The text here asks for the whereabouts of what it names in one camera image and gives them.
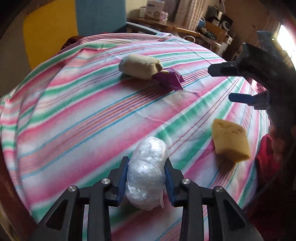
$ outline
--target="red cloth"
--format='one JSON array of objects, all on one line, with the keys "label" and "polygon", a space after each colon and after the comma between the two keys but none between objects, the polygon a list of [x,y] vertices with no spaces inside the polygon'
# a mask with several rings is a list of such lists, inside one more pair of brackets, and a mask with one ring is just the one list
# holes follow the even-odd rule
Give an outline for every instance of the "red cloth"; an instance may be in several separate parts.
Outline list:
[{"label": "red cloth", "polygon": [[[271,138],[265,135],[260,143],[256,164],[258,170],[258,190],[260,191],[280,169],[280,163],[273,158]],[[285,235],[289,215],[294,212],[294,200],[288,196],[288,189],[279,178],[273,182],[250,207],[247,216],[265,241],[275,241]]]},{"label": "red cloth", "polygon": [[64,48],[76,43],[77,41],[79,41],[80,39],[84,38],[85,36],[72,36],[70,37],[65,43],[64,45],[62,46],[61,50],[63,50]]}]

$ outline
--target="clear plastic wrap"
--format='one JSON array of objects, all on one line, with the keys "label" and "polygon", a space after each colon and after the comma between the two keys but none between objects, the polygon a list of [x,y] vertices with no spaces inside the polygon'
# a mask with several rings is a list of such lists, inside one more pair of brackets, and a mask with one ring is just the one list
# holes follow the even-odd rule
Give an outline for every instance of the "clear plastic wrap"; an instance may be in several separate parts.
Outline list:
[{"label": "clear plastic wrap", "polygon": [[167,145],[156,137],[140,141],[128,163],[125,195],[135,207],[163,207]]}]

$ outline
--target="purple plastic bag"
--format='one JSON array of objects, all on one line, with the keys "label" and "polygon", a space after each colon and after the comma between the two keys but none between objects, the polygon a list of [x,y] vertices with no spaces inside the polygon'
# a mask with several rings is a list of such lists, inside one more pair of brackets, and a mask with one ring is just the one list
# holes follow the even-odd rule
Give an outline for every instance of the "purple plastic bag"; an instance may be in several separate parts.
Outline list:
[{"label": "purple plastic bag", "polygon": [[181,83],[184,82],[184,79],[181,74],[172,68],[166,68],[154,74],[152,78],[164,86],[171,87],[173,90],[183,90]]}]

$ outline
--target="rolled sock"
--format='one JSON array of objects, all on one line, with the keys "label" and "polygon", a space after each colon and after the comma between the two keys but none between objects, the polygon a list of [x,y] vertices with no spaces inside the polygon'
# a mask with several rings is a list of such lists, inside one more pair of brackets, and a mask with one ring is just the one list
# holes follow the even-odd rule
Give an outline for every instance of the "rolled sock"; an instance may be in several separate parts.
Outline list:
[{"label": "rolled sock", "polygon": [[162,70],[163,66],[159,59],[138,54],[124,57],[119,64],[119,71],[142,80],[150,80],[152,75]]}]

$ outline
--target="window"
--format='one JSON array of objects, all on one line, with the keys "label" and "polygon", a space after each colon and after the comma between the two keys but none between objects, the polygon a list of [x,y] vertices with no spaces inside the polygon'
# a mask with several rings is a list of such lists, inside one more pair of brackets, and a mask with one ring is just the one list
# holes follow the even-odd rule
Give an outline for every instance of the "window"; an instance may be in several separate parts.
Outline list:
[{"label": "window", "polygon": [[296,68],[296,45],[292,36],[283,25],[281,25],[279,29],[277,42],[280,44],[282,49],[287,52],[288,56],[291,58],[294,67]]}]

